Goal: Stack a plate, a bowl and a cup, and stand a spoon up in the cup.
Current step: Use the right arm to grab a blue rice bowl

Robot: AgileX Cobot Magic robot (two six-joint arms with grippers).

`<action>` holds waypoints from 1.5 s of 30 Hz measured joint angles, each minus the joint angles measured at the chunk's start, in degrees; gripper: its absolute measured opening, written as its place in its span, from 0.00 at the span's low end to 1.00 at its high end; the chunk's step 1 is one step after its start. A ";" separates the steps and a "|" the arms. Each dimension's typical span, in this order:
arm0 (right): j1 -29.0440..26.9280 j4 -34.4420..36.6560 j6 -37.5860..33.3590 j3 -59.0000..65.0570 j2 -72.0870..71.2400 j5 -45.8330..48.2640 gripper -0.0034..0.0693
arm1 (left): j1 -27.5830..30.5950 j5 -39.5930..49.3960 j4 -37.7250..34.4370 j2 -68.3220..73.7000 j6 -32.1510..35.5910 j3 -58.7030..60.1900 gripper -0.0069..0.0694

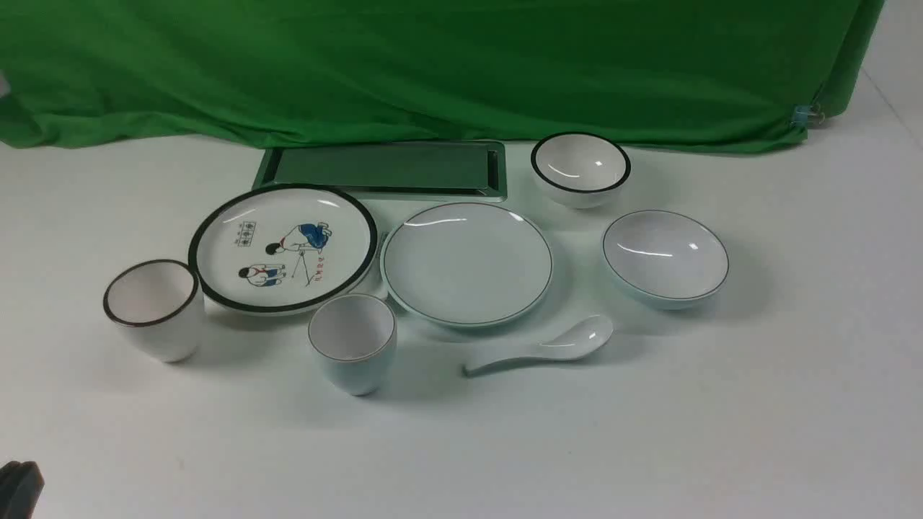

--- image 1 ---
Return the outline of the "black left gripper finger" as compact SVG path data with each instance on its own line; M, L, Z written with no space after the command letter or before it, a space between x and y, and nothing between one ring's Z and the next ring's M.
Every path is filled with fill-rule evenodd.
M1 518L32 518L43 487L43 474L36 462L4 464L1 469Z

